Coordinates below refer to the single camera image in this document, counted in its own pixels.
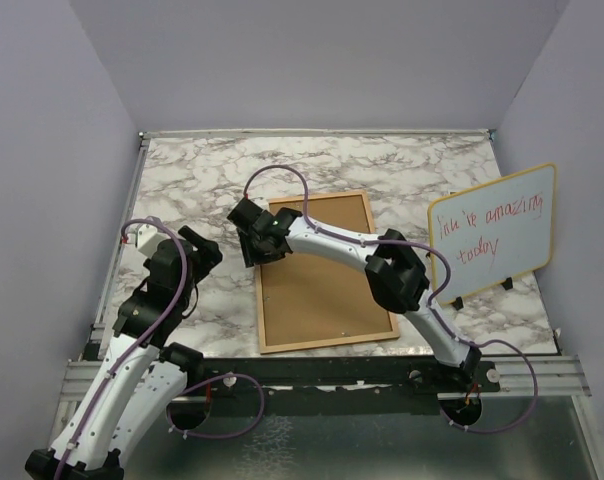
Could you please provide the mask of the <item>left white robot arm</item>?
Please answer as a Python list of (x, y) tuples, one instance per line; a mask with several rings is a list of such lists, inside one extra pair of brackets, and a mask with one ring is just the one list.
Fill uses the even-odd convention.
[(34, 479), (121, 479), (129, 453), (178, 394), (202, 385), (203, 355), (169, 336), (197, 285), (222, 262), (216, 242), (187, 226), (143, 220), (134, 235), (148, 274), (120, 305), (98, 373), (75, 414), (25, 464)]

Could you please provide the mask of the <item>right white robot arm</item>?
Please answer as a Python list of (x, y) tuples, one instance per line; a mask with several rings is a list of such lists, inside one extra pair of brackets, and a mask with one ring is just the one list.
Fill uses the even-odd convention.
[(449, 389), (463, 391), (476, 381), (479, 348), (444, 319), (426, 267), (414, 251), (418, 245), (400, 232), (357, 233), (291, 208), (272, 214), (247, 198), (227, 219), (236, 227), (248, 267), (279, 261), (288, 254), (308, 254), (364, 273), (374, 301), (405, 317), (428, 342)]

